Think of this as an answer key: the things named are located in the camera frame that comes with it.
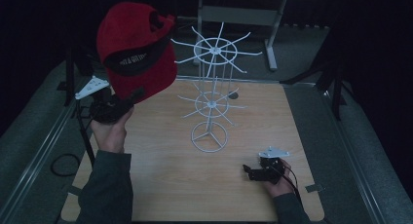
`wooden table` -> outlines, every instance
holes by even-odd
[[[297,175],[304,208],[311,220],[324,212],[317,192],[305,189],[314,180],[279,84],[233,82],[237,99],[226,117],[216,118],[228,132],[228,143],[215,153],[202,152],[191,141],[192,128],[206,117],[195,114],[193,82],[177,80],[168,89],[135,106],[127,123],[125,148],[132,153],[131,182],[135,221],[275,221],[275,208],[261,182],[249,181],[243,164],[259,168],[257,153],[273,146],[290,153],[285,159]],[[73,186],[82,188],[91,172],[85,155]],[[69,194],[61,213],[75,220],[77,197]]]

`person's arm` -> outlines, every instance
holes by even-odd
[[[282,162],[286,167],[284,176],[289,179],[291,166],[284,160]],[[273,198],[280,224],[311,223],[307,213],[294,194],[294,188],[285,178],[282,177],[277,184],[271,182],[264,182],[263,184]]]
[[[132,109],[114,125],[91,122],[99,150],[78,202],[76,223],[131,223],[131,154],[124,154],[125,123]]]

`dark background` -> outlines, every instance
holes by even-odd
[[[91,74],[99,22],[122,0],[0,0],[0,135],[49,72],[73,48],[82,73]],[[163,12],[195,17],[198,0],[134,0]],[[245,7],[277,0],[206,0]],[[338,50],[355,99],[413,197],[413,0],[288,0],[282,23],[330,27],[324,49]],[[330,59],[328,53],[319,59]]]

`sleeve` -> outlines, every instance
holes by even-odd
[[[277,209],[280,224],[308,224],[311,223],[304,208],[298,202],[295,194],[288,193],[273,198]]]
[[[79,196],[76,223],[131,223],[131,154],[97,151],[94,169]]]

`hat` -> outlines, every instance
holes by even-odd
[[[120,99],[142,93],[138,103],[173,83],[177,74],[170,42],[174,18],[162,17],[149,5],[118,3],[99,26],[97,52]]]

